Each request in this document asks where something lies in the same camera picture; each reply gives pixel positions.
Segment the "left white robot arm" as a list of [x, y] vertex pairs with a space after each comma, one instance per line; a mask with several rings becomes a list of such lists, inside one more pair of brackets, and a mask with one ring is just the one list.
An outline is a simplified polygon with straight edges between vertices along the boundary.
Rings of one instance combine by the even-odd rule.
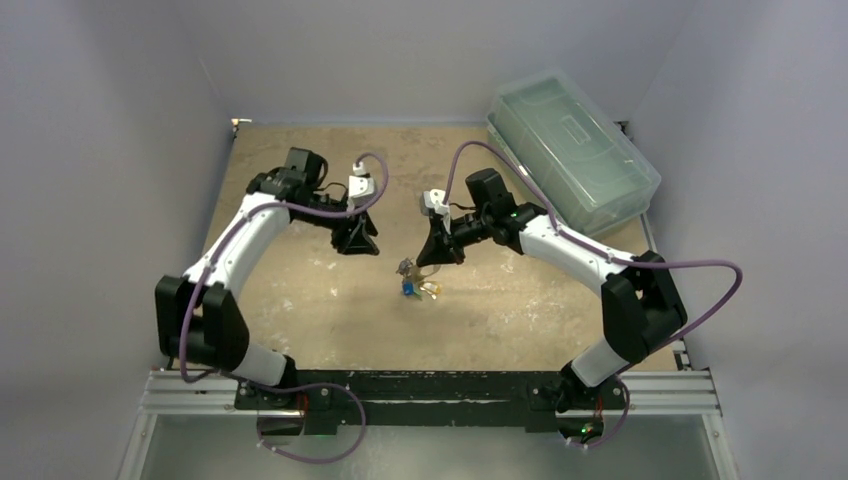
[[182, 367], [200, 364], [207, 374], [258, 384], [272, 408], [292, 405], [298, 395], [295, 361], [252, 339], [238, 298], [272, 241], [297, 221], [327, 229], [341, 255], [378, 255], [378, 231], [368, 210], [384, 195], [389, 170], [381, 160], [382, 178], [376, 180], [365, 166], [369, 156], [354, 161], [339, 198], [324, 184], [328, 161], [308, 149], [292, 147], [283, 165], [256, 174], [210, 249], [181, 275], [165, 275], [156, 284], [161, 353]]

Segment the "metal keyring holder with keys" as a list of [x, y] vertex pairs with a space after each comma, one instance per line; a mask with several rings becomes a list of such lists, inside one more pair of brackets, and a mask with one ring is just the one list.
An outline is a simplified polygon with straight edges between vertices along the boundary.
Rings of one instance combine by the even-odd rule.
[[420, 289], [420, 285], [424, 281], [437, 282], [435, 280], [431, 280], [431, 277], [438, 273], [440, 269], [440, 265], [419, 267], [411, 258], [404, 258], [403, 260], [401, 260], [396, 269], [396, 273], [401, 276], [402, 295], [402, 284], [404, 282], [411, 282], [415, 286], [416, 294], [414, 296], [403, 295], [404, 297], [415, 298], [418, 300], [423, 300], [425, 297], [429, 297], [433, 300], [436, 300], [439, 295], [436, 298], [431, 297], [426, 292]]

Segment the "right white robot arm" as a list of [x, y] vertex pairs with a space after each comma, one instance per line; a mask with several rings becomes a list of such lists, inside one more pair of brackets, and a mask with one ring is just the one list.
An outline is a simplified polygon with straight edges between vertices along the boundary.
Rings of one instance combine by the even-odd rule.
[[466, 186], [473, 207], [461, 217], [452, 217], [445, 191], [422, 193], [429, 232], [415, 264], [461, 264], [466, 247], [491, 240], [564, 271], [595, 293], [602, 335], [561, 371], [560, 391], [569, 404], [588, 405], [604, 382], [640, 363], [687, 323], [674, 280], [657, 253], [615, 250], [566, 228], [537, 204], [516, 203], [492, 168], [469, 175]]

